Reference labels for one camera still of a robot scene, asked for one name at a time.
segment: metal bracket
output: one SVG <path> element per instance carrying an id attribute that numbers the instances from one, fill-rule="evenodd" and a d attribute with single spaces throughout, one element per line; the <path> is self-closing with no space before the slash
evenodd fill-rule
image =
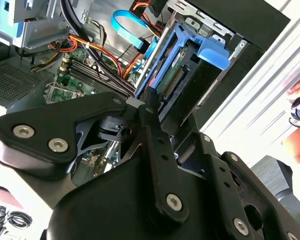
<path id="1" fill-rule="evenodd" d="M 231 56 L 229 57 L 229 61 L 231 61 L 231 59 L 233 58 L 237 58 L 239 56 L 239 54 L 242 52 L 242 50 L 245 48 L 245 46 L 248 44 L 248 42 L 246 40 L 242 40 L 237 47 L 235 48 L 234 52 L 231 54 Z"/>
<path id="2" fill-rule="evenodd" d="M 262 218 L 262 230 L 266 239 L 300 239 L 300 226 L 240 157 L 233 152 L 225 152 L 221 159 L 242 181 L 242 184 L 237 183 L 242 205 L 253 205 L 261 216 L 266 216 Z"/>
<path id="3" fill-rule="evenodd" d="M 106 116 L 120 116 L 126 108 L 117 94 L 103 92 L 1 116 L 0 161 L 40 178 L 60 179 L 69 173 L 78 155 L 78 142 L 79 152 L 83 150 L 94 123 Z M 18 126 L 25 126 L 19 129 L 24 137 L 13 131 Z"/>
<path id="4" fill-rule="evenodd" d="M 195 19 L 199 20 L 203 24 L 207 25 L 209 28 L 215 30 L 217 33 L 221 34 L 222 36 L 226 34 L 230 34 L 231 36 L 234 35 L 232 31 L 218 23 L 217 21 L 213 20 L 208 15 L 204 14 L 202 11 L 198 10 L 185 0 L 170 0 L 167 3 L 168 7 L 172 8 L 179 14 L 183 16 L 192 16 Z"/>

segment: red wire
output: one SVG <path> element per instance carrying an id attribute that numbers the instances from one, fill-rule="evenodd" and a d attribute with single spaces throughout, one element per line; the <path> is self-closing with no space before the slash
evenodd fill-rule
<path id="1" fill-rule="evenodd" d="M 151 20 L 150 20 L 150 17 L 146 14 L 146 13 L 143 13 L 143 17 L 151 24 L 152 27 L 154 27 L 155 29 L 157 29 L 158 31 L 162 32 L 162 29 L 156 25 L 154 25 Z"/>

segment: screw hole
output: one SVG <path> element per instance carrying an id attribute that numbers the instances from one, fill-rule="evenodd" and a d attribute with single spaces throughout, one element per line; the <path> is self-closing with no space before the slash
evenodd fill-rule
<path id="1" fill-rule="evenodd" d="M 168 156 L 167 155 L 162 154 L 161 157 L 163 158 L 163 160 L 168 161 Z"/>
<path id="2" fill-rule="evenodd" d="M 129 136 L 132 133 L 130 128 L 125 128 L 121 131 L 121 136 Z"/>

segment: orange wire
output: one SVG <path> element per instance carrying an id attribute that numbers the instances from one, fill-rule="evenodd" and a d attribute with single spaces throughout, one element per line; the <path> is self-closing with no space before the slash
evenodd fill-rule
<path id="1" fill-rule="evenodd" d="M 138 7 L 140 7 L 140 6 L 145 6 L 145 7 L 147 7 L 147 6 L 149 6 L 149 2 L 139 2 L 139 3 L 137 3 L 136 5 L 134 5 L 134 7 L 133 7 L 133 11 L 134 10 L 136 10 Z"/>
<path id="2" fill-rule="evenodd" d="M 134 67 L 134 65 L 136 64 L 136 62 L 138 61 L 139 58 L 141 58 L 142 54 L 139 53 L 135 59 L 133 60 L 133 62 L 130 64 L 130 66 L 128 67 L 128 69 L 125 71 L 123 78 L 125 79 L 127 77 L 127 75 L 130 73 L 131 69 Z"/>
<path id="3" fill-rule="evenodd" d="M 96 45 L 96 44 L 91 43 L 91 42 L 87 42 L 87 41 L 85 41 L 85 40 L 83 40 L 83 39 L 81 39 L 81 38 L 79 38 L 79 37 L 77 37 L 77 36 L 74 36 L 74 35 L 70 35 L 69 38 L 72 39 L 72 40 L 78 41 L 78 42 L 80 42 L 80 43 L 86 44 L 86 45 L 88 44 L 88 45 L 91 46 L 92 48 L 97 49 L 97 50 L 99 50 L 100 52 L 102 52 L 102 53 L 104 53 L 105 55 L 107 55 L 109 58 L 111 58 L 111 60 L 113 61 L 113 63 L 114 63 L 114 64 L 116 65 L 116 67 L 118 68 L 118 73 L 119 73 L 119 75 L 122 75 L 123 71 L 122 71 L 122 67 L 121 67 L 119 61 L 118 61 L 118 60 L 117 60 L 117 59 L 116 59 L 116 58 L 115 58 L 108 50 L 106 50 L 104 47 L 99 46 L 99 45 Z"/>

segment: yellow wire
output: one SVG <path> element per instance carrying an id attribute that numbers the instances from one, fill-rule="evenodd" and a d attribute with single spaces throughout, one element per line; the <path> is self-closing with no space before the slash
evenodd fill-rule
<path id="1" fill-rule="evenodd" d="M 48 61 L 46 61 L 44 64 L 49 64 L 49 63 L 51 63 L 54 59 L 55 59 L 55 57 L 58 55 L 58 52 L 56 53 L 56 54 L 54 54 L 53 55 L 53 57 L 51 57 Z"/>
<path id="2" fill-rule="evenodd" d="M 44 64 L 49 64 L 49 63 L 51 63 L 51 62 L 57 57 L 57 55 L 58 55 L 58 52 L 55 53 L 55 54 L 54 54 L 48 61 L 46 61 Z M 36 67 L 34 67 L 31 71 L 32 71 L 32 72 L 35 72 L 36 70 L 39 70 L 39 69 L 41 69 L 41 67 L 36 66 Z"/>
<path id="3" fill-rule="evenodd" d="M 160 36 L 158 36 L 158 34 L 155 34 L 155 32 L 152 31 L 151 28 L 150 28 L 148 25 L 147 25 L 146 27 L 148 28 L 148 30 L 149 30 L 153 35 L 155 35 L 156 37 L 160 38 Z"/>

